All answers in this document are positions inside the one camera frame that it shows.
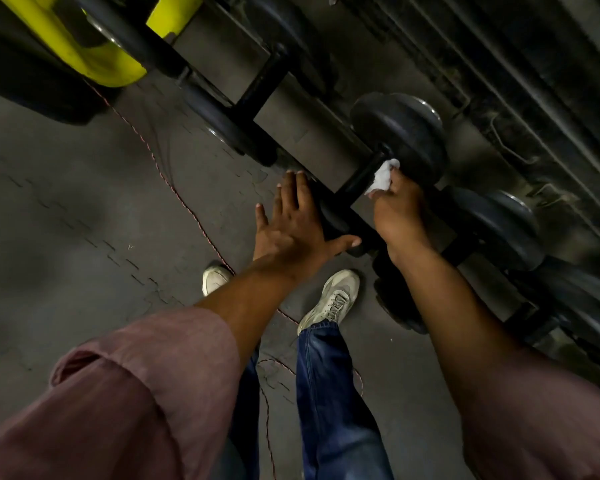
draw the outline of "dumbbell rack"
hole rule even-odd
[[[310,41],[312,37],[315,38],[315,34],[312,33],[314,29],[299,12],[299,9],[290,5],[289,2],[252,0],[257,16],[264,16],[266,23],[277,24],[276,29],[270,32],[278,35],[282,32],[285,37],[281,41],[271,40],[271,38],[264,41],[263,38],[254,36],[243,25],[240,25],[264,49],[272,48],[272,50],[268,50],[269,60],[257,78],[249,85],[240,101],[232,105],[210,81],[193,69],[173,47],[147,26],[125,19],[107,0],[76,1],[84,8],[88,19],[97,29],[118,43],[145,68],[156,68],[175,80],[183,90],[187,103],[206,120],[209,128],[213,128],[211,131],[236,151],[248,153],[264,166],[280,173],[289,169],[304,170],[312,177],[309,170],[304,168],[291,154],[284,151],[270,135],[253,122],[254,116],[271,96],[273,90],[288,72],[292,72],[300,85],[310,94],[318,97],[323,107],[327,108],[341,123],[343,133],[361,148],[366,144],[370,154],[367,163],[358,168],[336,193],[318,179],[311,179],[312,192],[320,209],[325,234],[328,237],[336,237],[343,233],[359,235],[363,244],[350,250],[350,254],[360,256],[364,253],[372,253],[376,256],[374,270],[381,280],[384,277],[386,281],[390,280],[394,283],[398,289],[397,295],[400,296],[400,307],[407,307],[408,315],[417,317],[417,312],[415,307],[409,309],[408,305],[406,306],[410,293],[404,279],[388,259],[386,246],[375,229],[351,209],[351,204],[362,195],[376,170],[385,160],[391,157],[399,158],[401,163],[406,166],[406,173],[424,187],[426,200],[434,213],[458,234],[458,240],[443,253],[452,264],[459,264],[468,254],[480,248],[480,239],[467,236],[466,220],[460,217],[468,213],[467,205],[469,204],[478,207],[486,205],[487,208],[480,210],[482,215],[478,212],[477,217],[473,216],[473,222],[488,227],[493,224],[491,217],[497,215],[499,211],[490,210],[489,206],[492,204],[476,194],[472,196],[472,193],[469,193],[463,196],[462,193],[458,194],[459,190],[439,191],[435,188],[434,184],[444,171],[447,157],[444,145],[440,144],[440,138],[435,135],[436,124],[435,121],[432,122],[431,114],[426,113],[426,110],[423,113],[419,104],[416,103],[414,106],[413,101],[405,100],[403,95],[367,95],[355,104],[351,112],[351,120],[343,117],[342,112],[338,109],[340,104],[337,98],[330,92],[330,76],[324,63],[324,51],[321,51],[319,41],[316,43],[316,40],[312,40],[313,45],[311,43],[306,45],[303,43],[306,40],[302,40],[303,37]],[[310,62],[322,71],[322,81],[325,82],[326,90],[320,90],[319,84],[313,84],[313,81],[299,72],[298,57],[302,56],[308,57]],[[387,118],[391,120],[392,125],[384,125]],[[351,123],[357,134],[351,130]],[[379,128],[380,135],[376,134],[378,131],[367,131],[368,128],[376,130]],[[504,243],[506,249],[515,248],[516,246],[512,246],[512,243],[517,245],[520,241],[520,234],[513,233],[512,235],[514,237],[509,242],[506,235],[504,237],[498,235],[498,239],[493,244],[496,252],[490,251],[487,246],[486,252],[483,254],[486,254],[487,258],[503,270],[508,278],[512,278],[514,284],[519,287],[524,288],[528,279],[533,286],[544,288],[551,293],[550,287],[544,286],[541,280],[525,275],[540,264],[544,254],[514,252],[513,259],[510,255],[504,256],[505,259],[502,259],[498,252],[498,246]],[[598,289],[596,286],[590,287],[593,289],[593,294],[599,291],[600,286]],[[536,301],[543,302],[543,298],[539,297]],[[386,303],[385,300],[385,309],[388,309],[389,313],[395,317],[392,309],[395,310],[397,307],[393,305]],[[529,312],[529,307],[525,307],[514,315],[509,323],[512,330],[526,334],[528,339],[533,338],[534,334],[550,331],[552,327],[560,324],[552,314],[545,313],[546,307],[542,313],[533,314],[533,320],[528,319]],[[411,319],[411,322],[402,322],[416,331],[426,332],[424,325],[421,322],[418,323],[417,319]]]

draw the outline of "white sneaker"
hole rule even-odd
[[[225,285],[232,278],[229,270],[222,266],[209,266],[202,274],[202,294],[209,296],[220,286]]]
[[[360,278],[348,269],[330,277],[322,288],[322,297],[298,325],[298,335],[304,329],[323,320],[340,324],[358,297]]]

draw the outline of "blue jeans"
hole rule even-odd
[[[242,378],[229,440],[248,480],[260,476],[258,351]],[[373,415],[353,386],[353,365],[338,325],[323,321],[298,337],[297,406],[305,480],[393,478]]]

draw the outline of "shoelace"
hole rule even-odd
[[[342,292],[336,291],[329,301],[330,304],[328,305],[327,319],[335,321],[339,311],[341,311],[342,307],[349,302],[349,297]]]

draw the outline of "white towel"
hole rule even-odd
[[[370,194],[374,190],[389,190],[389,186],[391,185],[391,169],[393,167],[400,168],[400,161],[395,158],[385,161],[378,171],[376,171],[374,183],[367,189],[365,195]]]

